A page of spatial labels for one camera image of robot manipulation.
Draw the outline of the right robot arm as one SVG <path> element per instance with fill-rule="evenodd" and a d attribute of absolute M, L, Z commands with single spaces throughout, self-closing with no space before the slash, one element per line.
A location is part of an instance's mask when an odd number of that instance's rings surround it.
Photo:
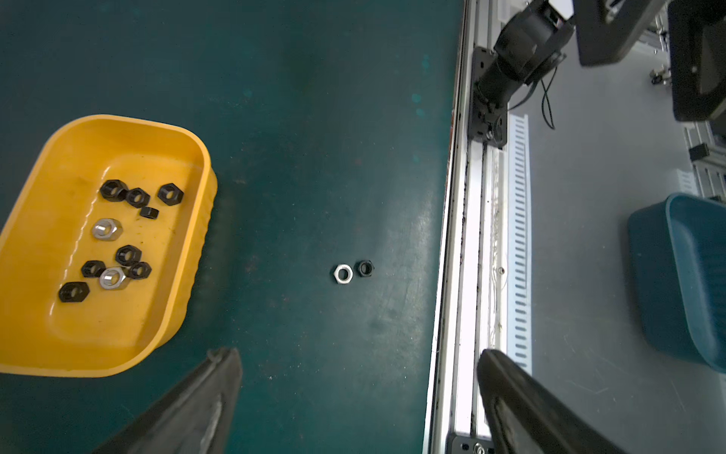
<path fill-rule="evenodd" d="M 573 38 L 582 66 L 616 64 L 663 7 L 664 1 L 575 1 L 566 18 L 548 1 L 531 1 L 505 24 L 487 52 L 491 60 L 475 65 L 483 73 L 473 80 L 473 98 L 486 108 L 506 107 L 521 86 L 554 71 Z"/>

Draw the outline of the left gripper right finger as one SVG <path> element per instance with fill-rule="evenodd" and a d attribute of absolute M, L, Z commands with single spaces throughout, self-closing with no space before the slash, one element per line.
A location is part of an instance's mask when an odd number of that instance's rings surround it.
<path fill-rule="evenodd" d="M 479 392 L 496 453 L 621 453 L 506 354 L 482 351 Z"/>

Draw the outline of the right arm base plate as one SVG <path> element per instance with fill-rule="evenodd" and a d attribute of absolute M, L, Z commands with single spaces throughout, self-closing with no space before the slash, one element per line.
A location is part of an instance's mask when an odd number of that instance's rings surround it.
<path fill-rule="evenodd" d="M 468 138 L 486 146 L 503 149 L 507 143 L 507 78 L 497 65 L 497 56 L 485 47 L 472 54 L 471 101 Z"/>

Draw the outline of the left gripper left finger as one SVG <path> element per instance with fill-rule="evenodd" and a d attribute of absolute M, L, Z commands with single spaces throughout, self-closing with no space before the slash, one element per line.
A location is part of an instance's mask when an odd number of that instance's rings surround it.
<path fill-rule="evenodd" d="M 236 348 L 207 352 L 185 379 L 96 453 L 223 453 L 241 389 Z"/>

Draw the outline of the yellow plastic storage box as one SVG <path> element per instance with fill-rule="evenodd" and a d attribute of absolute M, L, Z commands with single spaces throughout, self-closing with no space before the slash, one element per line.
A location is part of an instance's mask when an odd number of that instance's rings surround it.
<path fill-rule="evenodd" d="M 150 195 L 154 221 L 99 194 L 107 180 Z M 185 196 L 168 206 L 167 183 Z M 52 134 L 1 233 L 1 370 L 21 376 L 105 378 L 129 370 L 168 342 L 185 320 L 217 195 L 206 145 L 183 128 L 118 115 L 88 115 Z M 92 236 L 99 219 L 117 219 L 115 241 Z M 122 267 L 116 251 L 139 248 L 147 279 L 106 291 L 81 266 Z M 58 297 L 66 282 L 88 284 L 80 303 Z"/>

